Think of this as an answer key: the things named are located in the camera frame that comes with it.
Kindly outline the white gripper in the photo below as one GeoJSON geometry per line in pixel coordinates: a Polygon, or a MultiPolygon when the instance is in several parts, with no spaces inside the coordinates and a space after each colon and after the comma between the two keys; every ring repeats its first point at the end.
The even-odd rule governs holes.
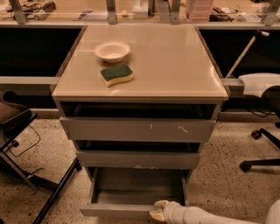
{"type": "Polygon", "coordinates": [[[184,215],[186,208],[178,202],[160,200],[154,206],[155,209],[150,211],[152,219],[167,224],[186,224],[184,215]]]}

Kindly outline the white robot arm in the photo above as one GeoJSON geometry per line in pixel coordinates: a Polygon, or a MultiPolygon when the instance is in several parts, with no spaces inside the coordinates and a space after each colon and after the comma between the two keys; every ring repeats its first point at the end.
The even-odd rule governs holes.
{"type": "MultiPolygon", "coordinates": [[[[181,206],[168,200],[157,201],[150,216],[164,224],[260,224],[215,215],[196,206],[181,206]]],[[[264,224],[280,224],[280,199],[270,207],[264,224]]]]}

